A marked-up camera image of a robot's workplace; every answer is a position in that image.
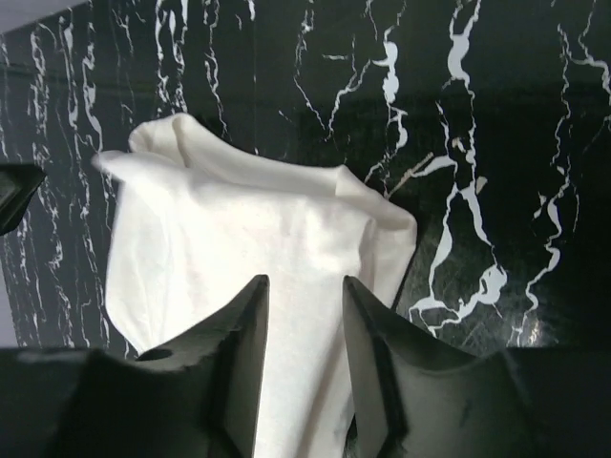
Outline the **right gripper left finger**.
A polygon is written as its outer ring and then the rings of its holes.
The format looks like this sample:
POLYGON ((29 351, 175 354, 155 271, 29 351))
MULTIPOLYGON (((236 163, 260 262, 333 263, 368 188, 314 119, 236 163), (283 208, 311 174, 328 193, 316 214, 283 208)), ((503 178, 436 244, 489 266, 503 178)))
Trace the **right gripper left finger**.
POLYGON ((5 457, 250 457, 269 279, 133 361, 97 349, 1 352, 5 457))

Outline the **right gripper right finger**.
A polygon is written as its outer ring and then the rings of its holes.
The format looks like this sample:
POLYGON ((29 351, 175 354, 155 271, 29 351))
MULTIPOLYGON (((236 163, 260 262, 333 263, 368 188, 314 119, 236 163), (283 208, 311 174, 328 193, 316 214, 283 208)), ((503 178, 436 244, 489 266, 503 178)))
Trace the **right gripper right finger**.
POLYGON ((610 355, 507 348, 476 357, 343 282, 363 457, 606 457, 610 355))

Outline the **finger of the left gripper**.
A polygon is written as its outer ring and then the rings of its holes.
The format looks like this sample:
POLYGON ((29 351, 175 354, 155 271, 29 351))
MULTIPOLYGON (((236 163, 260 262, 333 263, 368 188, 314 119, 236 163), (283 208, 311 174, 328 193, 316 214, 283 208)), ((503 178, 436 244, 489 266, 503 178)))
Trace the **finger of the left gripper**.
POLYGON ((18 227, 33 194, 47 174, 33 163, 3 163, 1 165, 1 234, 18 227))

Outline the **white t shirt red print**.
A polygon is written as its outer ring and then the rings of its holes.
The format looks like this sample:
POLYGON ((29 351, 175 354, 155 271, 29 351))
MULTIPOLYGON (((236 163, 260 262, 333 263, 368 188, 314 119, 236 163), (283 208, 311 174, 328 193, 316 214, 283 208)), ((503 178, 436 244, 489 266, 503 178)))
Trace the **white t shirt red print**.
POLYGON ((354 414, 343 280, 391 305, 417 223, 347 167, 255 156, 188 114, 145 122, 95 166, 120 184, 105 305, 138 352, 269 278, 258 457, 339 457, 354 414))

